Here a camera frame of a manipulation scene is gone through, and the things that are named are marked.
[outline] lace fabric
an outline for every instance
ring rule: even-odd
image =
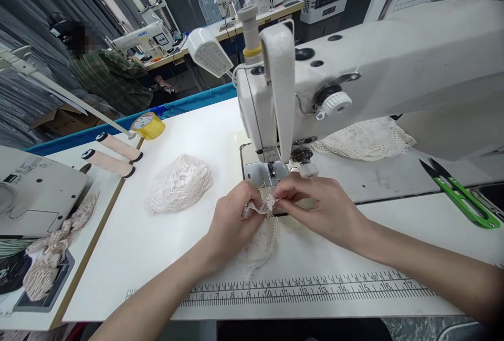
[[[42,251],[23,279],[26,295],[32,301],[45,298],[54,285],[58,275],[58,265],[65,259],[70,236],[82,229],[93,213],[99,193],[88,195],[77,210],[63,222],[61,229],[51,236],[38,239],[31,244],[26,253]]]
[[[203,161],[181,155],[154,179],[147,209],[152,214],[179,212],[198,202],[212,183],[212,172]]]
[[[245,205],[242,216],[248,219],[252,210],[266,215],[252,240],[236,255],[242,269],[244,279],[249,281],[254,271],[263,266],[273,254],[277,239],[278,220],[272,215],[276,200],[269,195],[262,200],[257,208],[252,202]]]
[[[343,157],[376,161],[405,154],[416,140],[406,134],[390,117],[355,123],[336,131],[311,147],[320,154],[331,153]]]

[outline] white knob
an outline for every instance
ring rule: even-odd
[[[299,167],[299,174],[302,178],[310,178],[318,176],[319,171],[314,163],[308,163]]]
[[[324,100],[322,108],[329,116],[335,116],[352,104],[352,99],[345,92],[333,93]]]

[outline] packing tape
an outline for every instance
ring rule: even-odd
[[[131,125],[131,130],[146,140],[152,140],[160,136],[165,127],[157,115],[149,112],[139,116]]]
[[[271,82],[273,92],[280,159],[288,163],[296,114],[294,36],[286,25],[276,24],[261,31],[259,37],[262,41],[266,81]]]

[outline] person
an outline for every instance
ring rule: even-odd
[[[504,270],[368,220],[334,179],[291,173],[274,197],[276,206],[332,243],[409,275],[482,324],[497,321]],[[296,205],[303,198],[313,198],[315,206]],[[156,340],[193,286],[251,240],[264,215],[254,212],[245,220],[241,214],[249,201],[259,205],[261,196],[247,181],[219,199],[208,233],[119,306],[91,340]]]
[[[147,75],[140,60],[98,48],[83,23],[71,22],[67,29],[62,40],[70,52],[68,67],[87,91],[102,97],[124,115],[173,101],[167,92],[153,92],[138,82],[138,78]]]

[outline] led sewing lamp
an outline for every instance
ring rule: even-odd
[[[229,69],[233,63],[212,33],[203,28],[194,29],[187,43],[189,54],[198,66],[218,78],[225,73],[232,77]]]

